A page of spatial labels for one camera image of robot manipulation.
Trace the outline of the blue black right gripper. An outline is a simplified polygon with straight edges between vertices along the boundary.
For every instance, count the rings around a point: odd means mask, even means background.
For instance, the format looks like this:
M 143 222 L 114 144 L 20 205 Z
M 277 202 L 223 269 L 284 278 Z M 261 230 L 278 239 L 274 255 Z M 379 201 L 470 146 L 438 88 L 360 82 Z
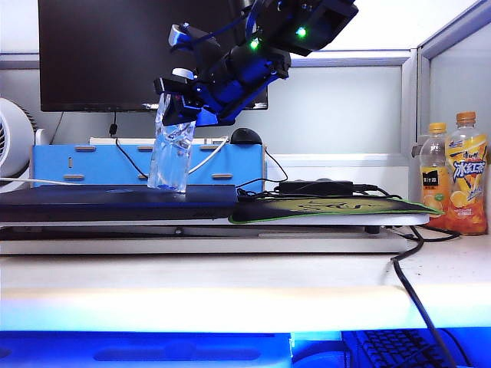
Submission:
M 201 70 L 195 83 L 186 78 L 158 77 L 153 85 L 157 94 L 164 94 L 163 125 L 196 120 L 198 127 L 231 126 L 270 83 L 288 77 L 290 66 L 287 51 L 234 48 Z M 196 95 L 201 103 L 184 95 Z

